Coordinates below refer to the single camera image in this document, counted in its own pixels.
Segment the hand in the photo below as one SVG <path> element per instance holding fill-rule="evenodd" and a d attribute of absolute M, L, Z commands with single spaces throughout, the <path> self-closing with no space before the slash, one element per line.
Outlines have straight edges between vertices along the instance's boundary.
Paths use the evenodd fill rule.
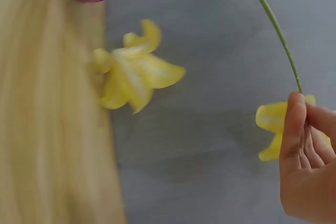
<path fill-rule="evenodd" d="M 319 131 L 331 138 L 333 149 Z M 280 152 L 280 198 L 286 214 L 315 223 L 336 223 L 336 114 L 288 99 Z"/>

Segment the blonde hair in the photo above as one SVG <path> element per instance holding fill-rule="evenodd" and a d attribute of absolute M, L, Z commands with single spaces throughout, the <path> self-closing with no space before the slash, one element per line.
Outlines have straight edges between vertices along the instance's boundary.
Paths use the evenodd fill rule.
<path fill-rule="evenodd" d="M 124 224 L 90 67 L 104 4 L 0 0 L 0 223 Z"/>

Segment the yellow lily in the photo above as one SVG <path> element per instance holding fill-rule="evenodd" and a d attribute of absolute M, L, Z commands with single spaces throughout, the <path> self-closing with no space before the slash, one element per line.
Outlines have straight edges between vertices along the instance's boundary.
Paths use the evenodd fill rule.
<path fill-rule="evenodd" d="M 312 95 L 306 96 L 306 100 L 316 104 L 315 97 Z M 259 127 L 274 132 L 275 136 L 269 147 L 259 153 L 261 161 L 270 161 L 279 158 L 282 134 L 284 132 L 284 121 L 287 110 L 287 102 L 279 102 L 269 105 L 262 105 L 256 113 L 256 123 Z M 326 142 L 331 146 L 330 139 L 321 132 Z"/>
<path fill-rule="evenodd" d="M 161 42 L 158 26 L 148 20 L 141 21 L 143 37 L 125 34 L 123 48 L 108 53 L 94 51 L 94 62 L 100 73 L 107 73 L 104 94 L 100 104 L 107 109 L 117 109 L 127 102 L 134 113 L 151 100 L 153 89 L 161 89 L 181 80 L 185 69 L 170 64 L 151 54 Z"/>

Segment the green stem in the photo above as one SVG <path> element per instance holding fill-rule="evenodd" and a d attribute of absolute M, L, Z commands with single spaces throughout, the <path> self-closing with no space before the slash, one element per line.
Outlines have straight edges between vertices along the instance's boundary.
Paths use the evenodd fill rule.
<path fill-rule="evenodd" d="M 286 39 L 284 37 L 284 34 L 282 33 L 281 31 L 281 28 L 279 26 L 279 23 L 277 22 L 277 19 L 275 18 L 275 15 L 273 14 L 271 8 L 269 7 L 268 3 L 266 0 L 259 0 L 261 5 L 263 6 L 265 12 L 267 13 L 269 19 L 271 20 L 275 30 L 277 31 L 277 34 L 279 36 L 279 39 L 282 43 L 282 46 L 284 47 L 285 51 L 286 51 L 286 54 L 287 54 L 287 57 L 289 59 L 289 62 L 290 62 L 290 65 L 292 67 L 292 70 L 294 72 L 294 75 L 295 75 L 295 79 L 296 79 L 296 83 L 298 84 L 298 88 L 299 88 L 299 91 L 302 93 L 302 85 L 301 85 L 301 81 L 300 81 L 300 78 L 299 78 L 299 74 L 298 74 L 298 70 L 294 64 L 294 61 L 293 61 L 293 56 L 289 50 L 289 47 L 287 45 L 287 42 L 286 42 Z"/>

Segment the artificial flower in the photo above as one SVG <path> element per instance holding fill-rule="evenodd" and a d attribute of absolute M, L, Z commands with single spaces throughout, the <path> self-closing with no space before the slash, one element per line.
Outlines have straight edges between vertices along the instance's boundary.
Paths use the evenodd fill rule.
<path fill-rule="evenodd" d="M 315 97 L 306 96 L 306 100 L 316 104 Z M 284 122 L 287 110 L 287 102 L 279 102 L 269 105 L 262 105 L 256 113 L 256 123 L 264 130 L 275 133 L 275 136 L 269 147 L 259 153 L 261 161 L 270 161 L 279 158 L 282 134 L 284 132 Z M 326 142 L 331 146 L 330 139 L 321 132 Z"/>
<path fill-rule="evenodd" d="M 184 68 L 151 54 L 161 42 L 161 32 L 148 19 L 141 24 L 143 36 L 125 34 L 123 48 L 94 51 L 98 71 L 108 75 L 100 99 L 104 108 L 117 109 L 128 102 L 137 113 L 150 102 L 153 89 L 173 85 L 185 74 Z"/>

